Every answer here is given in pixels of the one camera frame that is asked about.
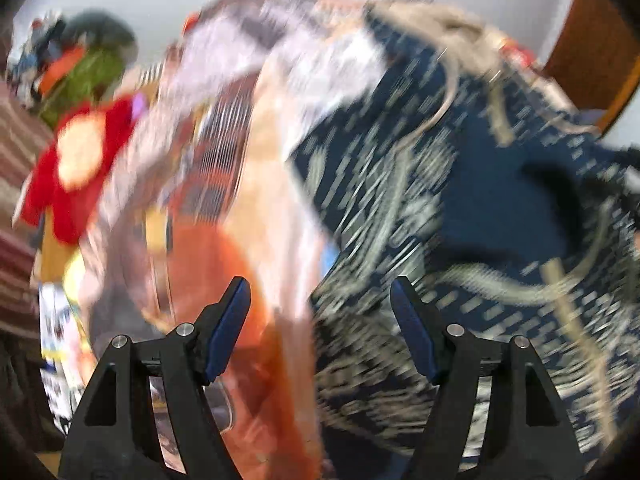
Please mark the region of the orange box on pile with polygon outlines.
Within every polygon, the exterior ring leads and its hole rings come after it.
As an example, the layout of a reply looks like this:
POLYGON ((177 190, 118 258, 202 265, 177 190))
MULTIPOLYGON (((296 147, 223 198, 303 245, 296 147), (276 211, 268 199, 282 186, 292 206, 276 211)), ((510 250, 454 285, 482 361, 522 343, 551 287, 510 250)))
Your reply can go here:
POLYGON ((73 47, 65 50, 60 58, 49 64, 43 72, 38 91, 47 96, 53 88, 82 60, 85 47, 73 47))

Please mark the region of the newspaper print bed blanket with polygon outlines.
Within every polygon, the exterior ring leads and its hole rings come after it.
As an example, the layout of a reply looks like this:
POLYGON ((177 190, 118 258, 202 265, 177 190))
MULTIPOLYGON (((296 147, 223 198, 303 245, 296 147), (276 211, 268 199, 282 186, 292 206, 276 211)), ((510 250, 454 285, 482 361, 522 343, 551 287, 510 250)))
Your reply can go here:
MULTIPOLYGON (((218 0, 157 66, 130 70, 146 109, 116 156, 84 234, 57 240, 47 212, 40 320, 62 318, 43 351, 64 370, 75 412, 118 335, 162 339, 195 322, 239 276, 250 310, 206 402, 237 479, 317 479, 323 460, 311 370, 309 297, 330 245, 290 156, 337 107, 374 89, 382 51, 369 4, 432 6, 480 34, 465 65, 498 54, 556 110, 572 104, 504 32, 442 0, 218 0)), ((184 467, 162 378, 150 380, 167 467, 184 467)))

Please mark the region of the red plush toy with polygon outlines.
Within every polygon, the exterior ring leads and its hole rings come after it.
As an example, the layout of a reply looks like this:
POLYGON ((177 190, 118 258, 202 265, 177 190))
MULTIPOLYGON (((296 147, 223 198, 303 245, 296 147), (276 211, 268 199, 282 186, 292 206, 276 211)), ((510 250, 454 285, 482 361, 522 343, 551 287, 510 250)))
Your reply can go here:
POLYGON ((116 156, 145 109, 145 97, 137 93, 105 105, 86 103, 67 114, 32 170, 18 218, 36 226, 48 212, 55 238, 77 244, 116 156))

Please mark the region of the striped red gold curtain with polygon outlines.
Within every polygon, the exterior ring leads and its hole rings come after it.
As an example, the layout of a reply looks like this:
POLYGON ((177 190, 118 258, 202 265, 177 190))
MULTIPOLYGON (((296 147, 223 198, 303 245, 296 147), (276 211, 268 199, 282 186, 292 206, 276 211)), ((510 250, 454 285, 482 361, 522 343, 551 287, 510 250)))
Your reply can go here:
POLYGON ((36 229, 20 220, 23 188, 51 130, 1 85, 1 330, 26 339, 39 332, 37 292, 32 288, 36 229))

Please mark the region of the grey plush toy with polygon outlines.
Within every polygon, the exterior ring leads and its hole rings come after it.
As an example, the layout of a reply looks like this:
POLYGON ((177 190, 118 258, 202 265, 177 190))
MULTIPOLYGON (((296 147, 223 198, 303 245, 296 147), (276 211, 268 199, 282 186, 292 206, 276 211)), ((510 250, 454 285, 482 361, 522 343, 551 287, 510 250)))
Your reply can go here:
POLYGON ((104 48, 119 54, 126 63, 139 53, 134 31, 124 21, 102 10, 85 10, 65 22, 61 34, 64 47, 83 44, 88 48, 104 48))

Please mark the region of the wooden wardrobe with door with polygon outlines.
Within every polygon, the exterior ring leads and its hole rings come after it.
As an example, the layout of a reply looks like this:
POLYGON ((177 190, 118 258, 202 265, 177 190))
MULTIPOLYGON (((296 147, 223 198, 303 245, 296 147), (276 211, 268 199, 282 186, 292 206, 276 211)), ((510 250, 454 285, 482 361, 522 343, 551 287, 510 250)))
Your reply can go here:
POLYGON ((639 39, 612 0, 572 0, 544 73, 608 133, 639 88, 639 39))

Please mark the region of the navy patterned hooded sweater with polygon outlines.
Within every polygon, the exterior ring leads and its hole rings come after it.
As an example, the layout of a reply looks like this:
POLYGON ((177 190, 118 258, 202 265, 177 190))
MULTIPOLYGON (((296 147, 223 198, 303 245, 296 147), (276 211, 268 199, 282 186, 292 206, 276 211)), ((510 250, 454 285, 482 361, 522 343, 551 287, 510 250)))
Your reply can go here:
POLYGON ((474 335, 529 338, 580 450, 598 456, 639 402, 639 254, 630 154, 553 108, 478 31, 432 6, 376 6, 390 65, 293 153, 340 253, 311 296, 326 446, 410 455, 435 400, 390 305, 404 276, 474 335))

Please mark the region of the green storage box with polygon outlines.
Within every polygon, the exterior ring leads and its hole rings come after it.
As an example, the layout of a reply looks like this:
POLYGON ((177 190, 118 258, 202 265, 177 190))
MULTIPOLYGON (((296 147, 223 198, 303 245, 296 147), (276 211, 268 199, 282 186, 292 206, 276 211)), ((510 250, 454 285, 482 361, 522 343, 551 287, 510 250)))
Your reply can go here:
POLYGON ((96 103, 122 76, 125 63, 111 49, 91 49, 43 98, 38 117, 54 129, 58 121, 82 103, 96 103))

